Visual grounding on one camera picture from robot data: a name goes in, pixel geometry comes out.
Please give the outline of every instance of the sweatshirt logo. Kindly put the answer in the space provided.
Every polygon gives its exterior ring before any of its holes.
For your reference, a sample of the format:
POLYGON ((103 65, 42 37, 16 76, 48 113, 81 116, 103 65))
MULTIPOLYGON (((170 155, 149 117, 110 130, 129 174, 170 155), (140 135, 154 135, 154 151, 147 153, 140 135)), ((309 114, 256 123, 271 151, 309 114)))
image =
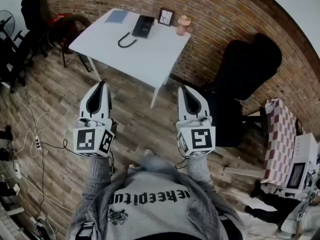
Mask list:
POLYGON ((110 208, 108 210, 107 217, 108 221, 111 222, 114 226, 116 226, 123 225, 128 219, 128 214, 126 213, 125 209, 116 211, 110 208))

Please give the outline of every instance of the blue notebook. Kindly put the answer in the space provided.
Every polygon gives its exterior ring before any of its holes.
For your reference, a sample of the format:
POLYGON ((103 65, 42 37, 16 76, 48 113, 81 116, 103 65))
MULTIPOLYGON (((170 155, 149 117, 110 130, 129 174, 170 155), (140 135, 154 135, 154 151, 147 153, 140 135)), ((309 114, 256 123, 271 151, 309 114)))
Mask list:
POLYGON ((114 10, 104 23, 121 24, 127 16, 127 10, 114 10))

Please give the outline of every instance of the black office chair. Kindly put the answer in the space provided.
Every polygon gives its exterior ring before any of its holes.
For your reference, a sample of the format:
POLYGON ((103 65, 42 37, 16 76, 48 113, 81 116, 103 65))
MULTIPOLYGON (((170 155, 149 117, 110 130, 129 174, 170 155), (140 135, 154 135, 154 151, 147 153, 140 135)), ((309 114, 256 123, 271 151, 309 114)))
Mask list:
MULTIPOLYGON (((87 28, 90 22, 81 15, 66 16, 56 21, 47 32, 49 45, 62 54, 63 66, 66 68, 65 54, 73 54, 69 45, 87 28)), ((76 53, 85 69, 90 72, 81 54, 76 53)))
POLYGON ((214 81, 199 90, 208 101, 217 147, 239 146, 244 134, 243 122, 261 123, 261 133, 268 134, 265 109, 259 109, 260 116, 243 116, 238 100, 248 99, 276 74, 281 62, 279 47, 261 33, 255 35, 253 43, 234 40, 227 45, 214 81))
POLYGON ((39 49, 43 57, 47 57, 44 46, 47 42, 48 26, 46 21, 41 17, 40 0, 22 0, 21 13, 24 18, 25 26, 29 32, 25 36, 22 36, 22 30, 19 31, 13 41, 16 41, 19 38, 26 44, 28 43, 32 50, 31 59, 37 54, 39 49))
POLYGON ((0 82, 9 83, 10 92, 14 93, 16 79, 18 79, 23 86, 26 85, 26 82, 20 76, 20 73, 26 68, 23 57, 26 57, 29 53, 25 55, 27 50, 21 46, 19 50, 20 53, 17 54, 13 50, 13 47, 11 46, 11 40, 9 39, 9 37, 7 37, 5 40, 0 38, 0 54, 2 55, 0 59, 0 82), (13 66, 11 71, 7 68, 8 64, 13 66))

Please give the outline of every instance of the white cable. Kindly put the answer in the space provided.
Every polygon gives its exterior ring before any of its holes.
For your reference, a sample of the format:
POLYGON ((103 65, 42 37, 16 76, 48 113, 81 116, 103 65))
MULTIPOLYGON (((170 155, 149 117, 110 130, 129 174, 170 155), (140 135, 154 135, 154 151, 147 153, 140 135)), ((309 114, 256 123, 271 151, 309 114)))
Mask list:
POLYGON ((36 158, 37 155, 38 155, 38 149, 37 149, 37 144, 36 144, 36 133, 37 133, 37 135, 38 135, 38 137, 39 137, 39 133, 42 132, 42 131, 44 131, 44 130, 46 130, 46 129, 48 129, 48 128, 50 127, 50 125, 51 125, 51 114, 50 114, 49 112, 44 112, 44 113, 42 113, 42 114, 38 117, 38 119, 36 120, 35 130, 34 130, 34 134, 33 134, 33 141, 32 141, 31 147, 30 147, 30 155, 31 155, 32 158, 36 158), (39 121, 39 119, 40 119, 43 115, 45 115, 45 114, 48 114, 49 117, 50 117, 49 125, 48 125, 46 128, 41 129, 41 130, 38 131, 38 130, 37 130, 37 129, 38 129, 38 127, 37 127, 37 126, 38 126, 38 121, 39 121), (32 155, 32 147, 33 147, 33 145, 35 146, 35 155, 34 155, 34 156, 32 155))
POLYGON ((56 233, 54 232, 54 229, 52 228, 51 224, 49 223, 49 220, 46 219, 46 223, 48 223, 51 231, 52 231, 52 234, 53 234, 53 240, 56 240, 56 233))
POLYGON ((0 171, 0 173, 3 173, 3 172, 5 172, 5 171, 8 170, 8 169, 9 169, 9 166, 7 166, 4 170, 0 171))
POLYGON ((34 140, 35 140, 34 133, 33 133, 31 130, 28 130, 28 131, 26 132, 26 134, 25 134, 23 147, 22 147, 19 151, 17 151, 16 153, 14 153, 13 156, 12 156, 12 160, 13 160, 13 161, 15 160, 15 155, 18 154, 19 152, 21 152, 22 150, 24 150, 24 148, 25 148, 25 146, 26 146, 27 136, 28 136, 28 133, 29 133, 29 132, 32 134, 32 137, 33 137, 32 143, 34 142, 34 140))
POLYGON ((50 200, 51 202, 54 202, 56 205, 60 206, 61 208, 67 210, 68 212, 73 213, 72 210, 64 207, 63 205, 57 203, 56 201, 52 200, 50 197, 48 197, 46 194, 44 194, 35 184, 33 184, 31 181, 29 181, 25 176, 22 175, 22 178, 24 178, 28 183, 30 183, 36 190, 38 190, 42 195, 44 195, 48 200, 50 200))

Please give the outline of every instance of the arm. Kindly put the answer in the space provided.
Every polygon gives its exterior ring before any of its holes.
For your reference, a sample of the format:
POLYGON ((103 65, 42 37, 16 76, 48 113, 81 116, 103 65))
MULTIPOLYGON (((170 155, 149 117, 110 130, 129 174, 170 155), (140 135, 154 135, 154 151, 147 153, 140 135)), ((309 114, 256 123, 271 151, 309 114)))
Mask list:
POLYGON ((295 240, 299 240, 302 235, 302 225, 301 221, 296 222, 296 230, 295 230, 295 240))
POLYGON ((320 204, 320 196, 316 196, 314 199, 312 199, 312 205, 317 206, 320 204))
POLYGON ((90 158, 89 176, 86 180, 82 201, 73 213, 70 227, 86 220, 86 211, 97 194, 111 183, 109 159, 90 158))
POLYGON ((207 158, 208 155, 199 155, 189 158, 186 171, 187 175, 208 194, 216 191, 210 177, 207 158))

